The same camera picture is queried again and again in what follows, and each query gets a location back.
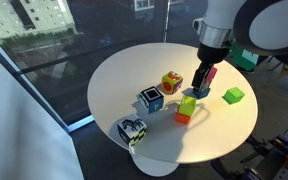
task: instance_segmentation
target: blue cube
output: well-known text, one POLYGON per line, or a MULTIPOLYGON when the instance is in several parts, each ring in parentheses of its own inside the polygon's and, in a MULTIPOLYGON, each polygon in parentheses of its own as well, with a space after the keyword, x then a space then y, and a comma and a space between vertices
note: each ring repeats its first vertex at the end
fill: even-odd
POLYGON ((137 99, 149 114, 160 110, 164 104, 164 96, 154 86, 143 90, 137 99))
POLYGON ((202 99, 208 95, 208 93, 211 91, 210 88, 206 88, 200 92, 196 92, 193 90, 193 94, 196 96, 197 99, 202 99))

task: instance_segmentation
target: table top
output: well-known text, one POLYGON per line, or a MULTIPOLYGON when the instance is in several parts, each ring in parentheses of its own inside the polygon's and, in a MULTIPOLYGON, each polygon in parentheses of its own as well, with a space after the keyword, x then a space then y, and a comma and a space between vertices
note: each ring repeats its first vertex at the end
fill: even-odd
POLYGON ((192 94, 191 82, 200 64, 197 48, 150 43, 124 49, 105 60, 94 72, 87 92, 88 105, 100 129, 125 149, 117 122, 136 113, 147 125, 147 134, 134 145, 135 153, 156 160, 195 163, 223 156, 240 146, 254 129, 257 101, 240 72, 226 61, 218 69, 206 98, 197 106, 188 125, 175 121, 183 97, 192 94), (183 76, 182 87, 173 95, 161 88, 162 76, 174 71, 183 76), (147 114, 136 99, 142 90, 156 86, 164 95, 163 108, 147 114), (229 105, 227 89, 238 87, 245 96, 229 105))

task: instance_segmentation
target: building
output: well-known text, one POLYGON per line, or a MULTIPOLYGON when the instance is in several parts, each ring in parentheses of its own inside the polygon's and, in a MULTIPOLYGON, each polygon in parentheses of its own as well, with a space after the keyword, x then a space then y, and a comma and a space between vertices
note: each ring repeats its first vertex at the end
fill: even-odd
POLYGON ((0 0, 0 39, 75 29, 66 0, 0 0))

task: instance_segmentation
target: dark floor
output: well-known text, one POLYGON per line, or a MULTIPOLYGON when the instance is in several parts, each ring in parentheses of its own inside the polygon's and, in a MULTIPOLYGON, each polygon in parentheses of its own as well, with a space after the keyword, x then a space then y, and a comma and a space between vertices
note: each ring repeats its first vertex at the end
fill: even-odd
MULTIPOLYGON (((264 61, 254 74, 245 75, 252 85, 258 101, 258 121, 253 134, 257 138, 270 139, 282 134, 288 127, 288 76, 270 86, 280 68, 269 71, 277 63, 264 61)), ((128 151, 111 141, 95 122, 71 133, 80 165, 88 179, 153 179, 143 174, 133 164, 128 151)), ((254 166, 259 158, 241 165, 239 161, 252 153, 250 145, 243 144, 238 149, 222 157, 230 170, 242 170, 243 166, 254 166)), ((210 162, 181 164, 168 176, 158 179, 221 179, 210 166, 210 162)))

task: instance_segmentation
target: white wall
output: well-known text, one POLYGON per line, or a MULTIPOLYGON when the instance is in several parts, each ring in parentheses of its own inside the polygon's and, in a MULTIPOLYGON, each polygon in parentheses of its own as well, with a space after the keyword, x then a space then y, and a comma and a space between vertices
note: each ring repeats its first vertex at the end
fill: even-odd
POLYGON ((0 64, 0 180, 80 180, 71 137, 0 64))

